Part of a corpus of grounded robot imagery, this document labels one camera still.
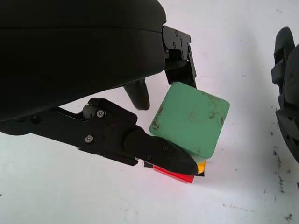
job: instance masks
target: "white table surface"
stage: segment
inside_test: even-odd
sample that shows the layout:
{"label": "white table surface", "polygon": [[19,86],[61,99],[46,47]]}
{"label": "white table surface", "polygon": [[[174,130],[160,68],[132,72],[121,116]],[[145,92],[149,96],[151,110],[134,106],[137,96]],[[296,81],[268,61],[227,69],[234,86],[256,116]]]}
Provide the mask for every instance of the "white table surface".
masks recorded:
{"label": "white table surface", "polygon": [[[192,37],[198,88],[231,105],[206,176],[185,184],[141,162],[130,167],[32,134],[0,134],[1,224],[283,224],[289,214],[299,223],[299,164],[276,126],[270,72],[277,32],[289,26],[299,38],[299,1],[160,2],[167,25]],[[169,86],[164,72],[146,82],[146,112],[123,88],[93,97],[135,112],[148,130]],[[64,108],[79,112],[89,98]]]}

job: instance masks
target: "black mechanical part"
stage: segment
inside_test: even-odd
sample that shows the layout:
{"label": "black mechanical part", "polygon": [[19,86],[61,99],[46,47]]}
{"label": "black mechanical part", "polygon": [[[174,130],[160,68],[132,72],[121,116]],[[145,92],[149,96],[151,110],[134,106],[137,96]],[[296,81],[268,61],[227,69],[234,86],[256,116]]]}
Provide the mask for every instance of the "black mechanical part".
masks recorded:
{"label": "black mechanical part", "polygon": [[276,117],[286,145],[299,162],[299,46],[295,47],[288,27],[277,34],[274,59],[272,82],[280,94]]}
{"label": "black mechanical part", "polygon": [[124,86],[132,103],[138,110],[148,110],[150,108],[150,97],[146,87],[145,78]]}
{"label": "black mechanical part", "polygon": [[106,99],[92,98],[79,114],[58,107],[2,122],[0,130],[9,133],[7,126],[16,134],[37,134],[131,166],[139,158],[171,172],[197,174],[197,164],[189,154],[162,138],[147,135],[136,122],[135,114]]}
{"label": "black mechanical part", "polygon": [[[137,154],[194,174],[194,161],[182,149],[143,136],[136,115],[109,101],[93,98],[79,114],[58,107],[124,86],[135,107],[147,110],[144,79],[163,70],[169,84],[196,87],[190,36],[163,27],[158,1],[4,0],[0,8],[1,132],[35,133],[129,165]],[[149,141],[138,145],[142,154],[124,145],[133,145],[134,130]]]}
{"label": "black mechanical part", "polygon": [[[145,142],[147,142],[147,147],[151,148],[150,153],[141,150]],[[137,158],[146,158],[145,161],[159,167],[167,167],[165,169],[174,173],[198,174],[198,166],[187,152],[165,139],[145,135],[143,130],[135,130],[130,133],[125,141],[125,151],[136,155]]]}
{"label": "black mechanical part", "polygon": [[196,88],[196,71],[191,52],[191,37],[188,34],[163,26],[165,50],[165,73],[168,83],[182,82]]}

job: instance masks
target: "bolt head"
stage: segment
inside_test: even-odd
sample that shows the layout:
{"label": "bolt head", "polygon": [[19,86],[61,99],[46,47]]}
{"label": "bolt head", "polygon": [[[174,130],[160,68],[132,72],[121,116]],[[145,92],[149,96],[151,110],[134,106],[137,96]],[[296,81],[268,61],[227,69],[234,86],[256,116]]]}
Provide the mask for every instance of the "bolt head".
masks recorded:
{"label": "bolt head", "polygon": [[98,110],[98,112],[97,112],[97,117],[98,118],[102,118],[102,117],[104,117],[105,116],[105,112],[103,111],[103,110]]}
{"label": "bolt head", "polygon": [[91,135],[88,135],[85,137],[85,142],[86,143],[91,143],[93,141],[93,137]]}
{"label": "bolt head", "polygon": [[146,156],[146,160],[147,160],[147,161],[150,161],[151,158],[152,158],[152,155],[150,155],[150,154]]}

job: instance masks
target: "screw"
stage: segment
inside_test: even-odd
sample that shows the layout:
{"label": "screw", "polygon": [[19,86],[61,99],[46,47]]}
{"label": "screw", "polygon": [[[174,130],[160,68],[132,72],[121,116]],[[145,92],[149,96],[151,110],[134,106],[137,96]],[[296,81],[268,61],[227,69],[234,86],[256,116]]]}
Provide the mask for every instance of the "screw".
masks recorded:
{"label": "screw", "polygon": [[151,160],[151,157],[152,157],[151,155],[147,155],[147,156],[146,156],[146,160],[147,160],[147,161],[150,161],[150,160]]}
{"label": "screw", "polygon": [[99,111],[97,112],[97,116],[98,116],[98,118],[102,118],[102,117],[105,116],[105,112],[104,112],[103,110],[99,110]]}
{"label": "screw", "polygon": [[93,141],[93,137],[91,135],[88,135],[85,137],[85,142],[86,143],[91,143]]}
{"label": "screw", "polygon": [[38,115],[33,115],[33,116],[31,117],[31,122],[32,122],[33,124],[38,124],[40,121],[41,121],[41,117],[38,116]]}

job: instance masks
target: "dirt speck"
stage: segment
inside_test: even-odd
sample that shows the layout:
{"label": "dirt speck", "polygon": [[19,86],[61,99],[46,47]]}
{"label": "dirt speck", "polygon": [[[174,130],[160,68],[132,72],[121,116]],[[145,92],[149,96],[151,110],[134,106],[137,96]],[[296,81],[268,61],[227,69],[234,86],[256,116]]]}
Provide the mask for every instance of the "dirt speck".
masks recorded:
{"label": "dirt speck", "polygon": [[161,107],[159,108],[159,111],[158,111],[158,113],[157,113],[157,116],[160,116],[160,115],[162,114],[163,109],[164,109],[163,106],[161,106]]}
{"label": "dirt speck", "polygon": [[232,204],[230,204],[230,206],[226,206],[225,204],[222,204],[222,206],[223,206],[223,207],[232,208],[232,209],[239,209],[239,210],[242,210],[242,211],[251,211],[251,212],[254,212],[253,210],[248,210],[248,209],[244,209],[244,208],[236,207],[236,206],[233,206]]}
{"label": "dirt speck", "polygon": [[280,188],[280,192],[284,193],[284,180],[281,178],[280,176],[280,168],[281,168],[281,160],[279,155],[277,154],[277,152],[274,150],[273,151],[273,155],[277,157],[277,167],[278,167],[278,171],[275,172],[275,174],[278,176],[279,178],[279,188]]}
{"label": "dirt speck", "polygon": [[292,214],[289,214],[288,216],[285,216],[285,220],[288,221],[288,222],[293,220]]}
{"label": "dirt speck", "polygon": [[153,121],[153,126],[155,126],[155,127],[153,128],[154,130],[157,130],[157,129],[160,127],[160,125],[157,124],[157,117],[155,117],[155,119],[154,119],[154,121]]}
{"label": "dirt speck", "polygon": [[224,124],[224,117],[220,118],[220,124],[221,124],[221,126]]}
{"label": "dirt speck", "polygon": [[188,114],[189,114],[188,120],[193,122],[195,120],[195,115],[196,115],[195,108],[192,111],[188,112]]}
{"label": "dirt speck", "polygon": [[215,117],[215,115],[216,115],[216,113],[214,111],[210,111],[209,118],[213,119]]}

